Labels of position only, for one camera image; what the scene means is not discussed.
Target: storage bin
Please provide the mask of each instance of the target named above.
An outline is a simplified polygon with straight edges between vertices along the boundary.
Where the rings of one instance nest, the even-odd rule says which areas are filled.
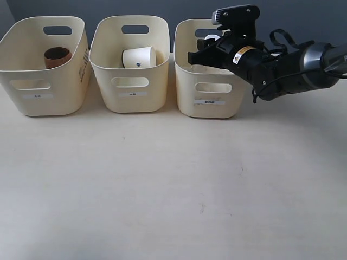
[[[128,25],[144,25],[148,33],[123,33]],[[149,46],[156,51],[155,67],[123,67],[124,50]],[[160,109],[166,100],[169,56],[170,37],[165,20],[155,16],[113,16],[101,21],[89,57],[106,107],[118,113]]]
[[[210,19],[181,22],[175,34],[178,108],[197,118],[229,118],[240,107],[249,84],[228,70],[190,65],[188,52],[197,52],[196,31],[217,29]]]
[[[46,69],[44,53],[53,47],[68,48],[73,56]],[[90,72],[85,23],[77,17],[27,18],[0,42],[0,85],[25,115],[75,112],[85,99]]]

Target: brown cup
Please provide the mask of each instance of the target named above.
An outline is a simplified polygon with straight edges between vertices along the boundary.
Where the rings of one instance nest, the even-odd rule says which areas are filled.
[[[68,62],[71,58],[71,51],[63,47],[51,48],[44,53],[44,63],[46,65],[46,69],[59,67]]]

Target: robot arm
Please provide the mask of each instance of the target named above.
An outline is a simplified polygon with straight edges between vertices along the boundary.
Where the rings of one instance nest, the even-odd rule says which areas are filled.
[[[255,20],[260,15],[254,5],[219,9],[212,23],[220,25],[224,35],[218,39],[198,40],[198,52],[188,53],[188,62],[228,69],[253,85],[253,102],[259,97],[270,101],[286,94],[330,88],[347,78],[347,44],[333,47],[314,41],[295,44],[283,30],[271,32],[272,43],[279,47],[269,51],[256,40]],[[282,34],[297,51],[288,53],[275,34]]]

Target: yellow warning sticker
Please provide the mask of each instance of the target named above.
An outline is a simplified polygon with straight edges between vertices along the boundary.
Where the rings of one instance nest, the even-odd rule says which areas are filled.
[[[252,46],[246,46],[246,47],[243,47],[242,49],[240,49],[240,50],[235,54],[235,57],[233,58],[233,62],[234,62],[235,64],[239,64],[239,61],[240,61],[240,58],[242,57],[242,55],[245,54],[247,51],[252,50],[252,49],[255,49],[255,48],[252,47]]]

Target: beige table surface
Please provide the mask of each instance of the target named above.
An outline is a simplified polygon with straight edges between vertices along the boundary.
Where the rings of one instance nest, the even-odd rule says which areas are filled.
[[[0,88],[0,259],[346,259],[347,82],[231,120],[29,118]]]

